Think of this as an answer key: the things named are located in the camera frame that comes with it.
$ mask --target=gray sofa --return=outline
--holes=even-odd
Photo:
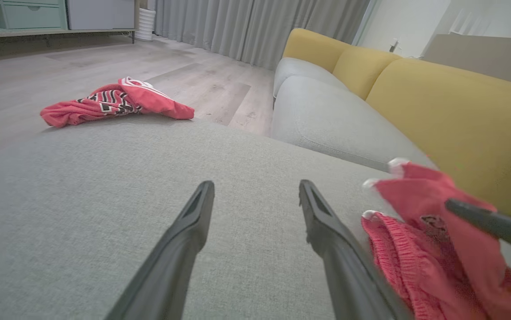
[[[436,168],[386,118],[318,65],[283,58],[274,96],[271,137],[276,140],[378,170],[386,170],[394,158]]]
[[[0,319],[104,318],[203,180],[216,197],[183,318],[333,318],[299,181],[367,248],[361,213],[392,212],[361,184],[388,176],[197,119],[48,129],[0,151]]]

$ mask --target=yellow cushion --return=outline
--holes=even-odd
[[[401,57],[393,53],[350,45],[339,57],[332,74],[365,100],[382,70],[398,59]]]
[[[455,180],[511,215],[511,83],[419,61],[392,62],[367,103]]]
[[[343,51],[351,45],[305,29],[293,29],[287,39],[283,57],[314,63],[330,73]]]

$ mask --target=gray fabric upholstery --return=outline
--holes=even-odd
[[[332,318],[299,181],[367,245],[359,217],[384,206],[361,184],[386,176],[197,119],[49,129],[0,152],[0,319],[103,319],[203,180],[216,197],[184,318]]]
[[[339,79],[332,75],[332,73],[323,69],[322,67],[304,60],[299,60],[292,57],[284,57],[278,63],[277,69],[275,70],[275,79],[273,81],[274,97],[277,97],[277,93],[281,87],[281,84],[287,78],[294,75],[313,78],[323,83],[333,85],[334,87],[348,90],[347,86],[345,86]]]
[[[364,100],[315,79],[292,76],[279,90],[271,137],[378,170],[400,157],[434,164]]]

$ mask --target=red knit fabric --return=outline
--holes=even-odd
[[[144,81],[125,77],[105,85],[88,97],[63,101],[40,111],[48,125],[62,128],[129,113],[161,113],[175,119],[191,119],[194,109],[180,104]]]
[[[417,319],[511,319],[511,269],[497,239],[445,208],[449,198],[495,211],[441,172],[411,162],[375,189],[405,223],[363,217],[375,263]]]

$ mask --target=mint green cabinet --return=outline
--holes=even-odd
[[[60,9],[43,6],[5,4],[9,29],[60,27]]]
[[[12,4],[13,2],[28,2],[30,4],[56,4],[56,6],[58,6],[59,4],[58,0],[3,0],[3,1],[10,2],[9,4]]]

